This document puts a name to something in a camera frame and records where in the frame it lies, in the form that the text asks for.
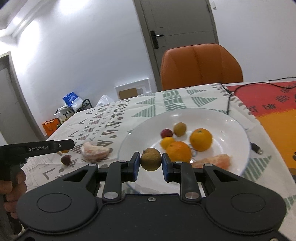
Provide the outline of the left hand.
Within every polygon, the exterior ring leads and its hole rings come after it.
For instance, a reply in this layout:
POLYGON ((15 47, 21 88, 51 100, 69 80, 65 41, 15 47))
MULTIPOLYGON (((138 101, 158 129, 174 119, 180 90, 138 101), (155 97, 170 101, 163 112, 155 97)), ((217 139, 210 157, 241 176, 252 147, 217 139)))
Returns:
POLYGON ((19 198, 27 191, 25 181, 26 175, 23 170, 20 170, 16 175, 15 187, 13 187, 11 181, 1 180, 1 195, 4 195, 6 198, 3 203, 4 212, 5 214, 9 214, 13 219, 18 219, 16 205, 19 198))

